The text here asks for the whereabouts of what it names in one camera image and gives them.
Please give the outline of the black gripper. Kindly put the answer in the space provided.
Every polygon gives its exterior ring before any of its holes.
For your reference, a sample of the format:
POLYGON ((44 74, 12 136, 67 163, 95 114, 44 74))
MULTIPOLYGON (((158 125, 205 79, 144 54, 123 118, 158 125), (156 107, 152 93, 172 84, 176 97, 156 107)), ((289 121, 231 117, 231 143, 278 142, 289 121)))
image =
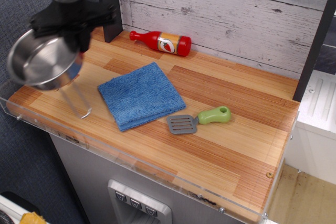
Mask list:
POLYGON ((29 19, 36 37, 63 35, 71 52, 86 52, 91 40, 91 28, 111 23, 111 12, 101 2, 79 0, 73 3, 52 1, 29 19))

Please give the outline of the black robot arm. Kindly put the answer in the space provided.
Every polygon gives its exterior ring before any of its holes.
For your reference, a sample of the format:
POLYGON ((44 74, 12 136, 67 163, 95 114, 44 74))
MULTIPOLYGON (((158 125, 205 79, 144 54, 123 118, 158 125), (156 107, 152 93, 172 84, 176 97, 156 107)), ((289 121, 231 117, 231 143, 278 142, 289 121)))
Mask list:
POLYGON ((119 0, 51 0, 29 20, 36 37, 59 35, 73 40, 81 52, 89 49, 96 27, 111 27, 107 40, 122 31, 119 0))

